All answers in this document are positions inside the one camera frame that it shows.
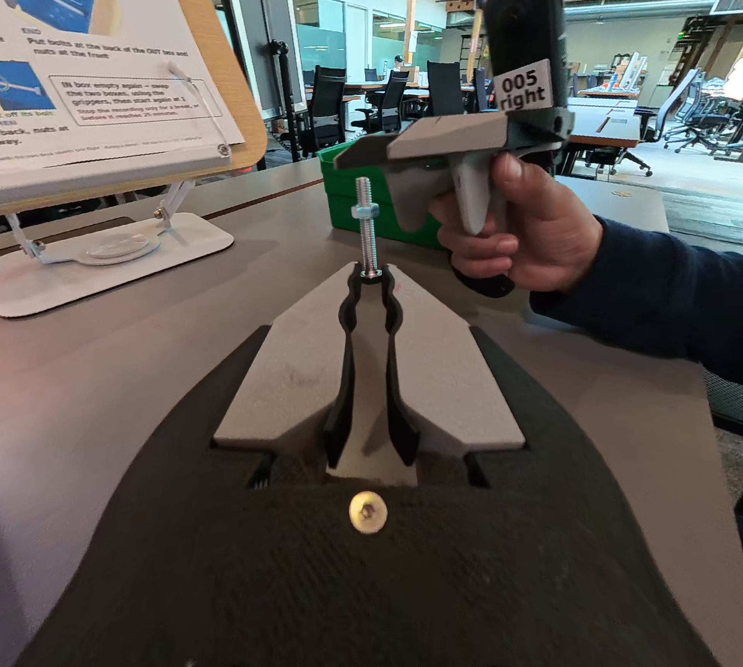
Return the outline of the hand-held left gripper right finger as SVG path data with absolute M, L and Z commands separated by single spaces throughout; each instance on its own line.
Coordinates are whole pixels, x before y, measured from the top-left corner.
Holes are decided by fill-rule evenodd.
M 525 445 L 465 319 L 394 265 L 382 268 L 389 437 L 406 466 Z

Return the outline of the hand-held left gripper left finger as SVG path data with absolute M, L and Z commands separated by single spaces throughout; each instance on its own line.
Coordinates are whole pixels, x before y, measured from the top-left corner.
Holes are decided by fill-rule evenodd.
M 336 468 L 352 424 L 357 263 L 348 263 L 263 329 L 261 346 L 213 442 Z

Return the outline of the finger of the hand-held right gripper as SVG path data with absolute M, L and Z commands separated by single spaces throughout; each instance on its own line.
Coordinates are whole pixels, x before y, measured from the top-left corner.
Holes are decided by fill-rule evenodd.
M 340 152 L 333 160 L 334 170 L 355 170 L 360 168 L 376 167 L 380 170 L 388 169 L 392 172 L 404 170 L 423 170 L 430 172 L 439 170 L 444 162 L 435 161 L 433 156 L 414 156 L 403 160 L 389 159 L 389 146 L 399 138 L 411 140 L 415 131 L 422 131 L 428 137 L 435 124 L 444 117 L 425 117 L 411 123 L 405 130 L 398 133 L 366 134 L 355 141 L 351 146 Z
M 386 148 L 385 179 L 401 230 L 420 230 L 433 198 L 455 193 L 467 233 L 481 233 L 493 191 L 490 165 L 507 142 L 504 113 L 415 122 Z

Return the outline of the green plastic bin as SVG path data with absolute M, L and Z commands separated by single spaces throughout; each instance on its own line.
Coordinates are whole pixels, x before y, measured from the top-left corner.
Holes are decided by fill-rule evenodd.
M 344 231 L 356 233 L 360 231 L 359 222 L 353 217 L 351 208 L 358 201 L 356 178 L 367 177 L 371 183 L 372 201 L 380 208 L 375 221 L 377 238 L 413 244 L 426 249 L 443 250 L 443 246 L 438 241 L 438 230 L 441 225 L 430 214 L 427 215 L 424 226 L 416 232 L 408 233 L 400 228 L 385 177 L 379 167 L 372 165 L 353 170 L 334 168 L 335 158 L 347 151 L 354 143 L 355 141 L 348 141 L 317 153 L 332 226 Z

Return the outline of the silver bolt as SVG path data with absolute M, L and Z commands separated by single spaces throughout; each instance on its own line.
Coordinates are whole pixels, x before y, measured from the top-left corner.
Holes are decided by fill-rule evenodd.
M 358 177 L 356 179 L 357 204 L 365 206 L 375 203 L 372 200 L 372 189 L 370 179 L 367 177 Z M 375 220 L 357 220 L 360 227 L 361 254 L 362 254 L 362 272 L 360 277 L 367 283 L 379 281 L 382 272 L 377 260 L 377 246 L 375 234 Z

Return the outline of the person's right forearm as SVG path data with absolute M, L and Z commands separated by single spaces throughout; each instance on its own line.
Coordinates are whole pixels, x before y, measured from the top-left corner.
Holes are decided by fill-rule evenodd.
M 682 358 L 742 383 L 742 256 L 597 218 L 588 272 L 569 291 L 530 294 L 531 309 L 608 345 Z

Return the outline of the person's right hand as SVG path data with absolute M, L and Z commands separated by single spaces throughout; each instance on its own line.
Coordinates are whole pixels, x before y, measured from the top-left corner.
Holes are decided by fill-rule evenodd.
M 506 202 L 505 226 L 489 213 L 469 235 L 455 193 L 437 196 L 430 213 L 455 276 L 471 290 L 498 297 L 500 278 L 516 289 L 570 292 L 588 274 L 604 227 L 581 200 L 545 170 L 511 153 L 493 161 L 491 179 Z

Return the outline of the black office chair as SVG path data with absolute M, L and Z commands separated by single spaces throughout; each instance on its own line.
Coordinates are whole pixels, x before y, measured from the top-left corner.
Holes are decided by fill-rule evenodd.
M 427 63 L 429 115 L 432 117 L 463 115 L 459 62 Z
M 343 108 L 346 77 L 343 68 L 315 67 L 312 97 L 300 131 L 303 158 L 346 142 Z
M 409 71 L 390 73 L 384 91 L 370 107 L 358 109 L 364 119 L 351 122 L 352 127 L 367 133 L 398 133 L 401 130 L 401 105 Z

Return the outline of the wooden top office desk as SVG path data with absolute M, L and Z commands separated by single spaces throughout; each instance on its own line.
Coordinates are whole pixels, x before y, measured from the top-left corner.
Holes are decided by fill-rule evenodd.
M 635 98 L 569 98 L 568 108 L 574 114 L 570 145 L 634 148 L 640 143 L 640 116 L 635 114 Z

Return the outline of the grey mesh office chair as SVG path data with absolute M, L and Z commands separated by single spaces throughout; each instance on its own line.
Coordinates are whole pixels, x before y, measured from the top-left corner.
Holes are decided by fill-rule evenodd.
M 672 111 L 682 105 L 681 100 L 688 94 L 690 88 L 698 88 L 699 81 L 703 80 L 704 76 L 703 69 L 694 68 L 679 81 L 659 108 L 655 109 L 649 106 L 635 108 L 635 115 L 640 119 L 640 144 L 656 143 L 663 138 L 666 123 L 671 118 Z

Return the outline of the grey panel on stand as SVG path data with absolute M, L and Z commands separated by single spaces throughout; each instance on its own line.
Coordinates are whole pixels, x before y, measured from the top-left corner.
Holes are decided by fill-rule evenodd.
M 264 122 L 284 119 L 300 160 L 297 115 L 308 109 L 293 0 L 221 0 L 233 49 Z

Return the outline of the wooden document stand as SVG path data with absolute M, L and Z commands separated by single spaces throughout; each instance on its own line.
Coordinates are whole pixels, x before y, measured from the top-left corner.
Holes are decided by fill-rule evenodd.
M 2 255 L 2 318 L 46 312 L 224 251 L 233 236 L 178 209 L 195 180 L 252 167 L 267 146 L 253 95 L 212 0 L 178 0 L 202 59 L 243 135 L 237 144 L 136 154 L 2 173 L 1 204 L 18 251 Z M 42 243 L 19 214 L 82 199 L 167 185 L 149 218 Z

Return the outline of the printed instruction sheet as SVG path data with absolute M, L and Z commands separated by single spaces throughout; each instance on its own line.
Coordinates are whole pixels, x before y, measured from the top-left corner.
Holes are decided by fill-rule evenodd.
M 1 0 L 2 173 L 243 141 L 178 0 Z

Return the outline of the dark mesh chair seat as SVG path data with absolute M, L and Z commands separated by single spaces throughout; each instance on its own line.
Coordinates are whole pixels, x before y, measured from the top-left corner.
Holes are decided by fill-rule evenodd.
M 713 425 L 742 436 L 742 386 L 702 368 Z

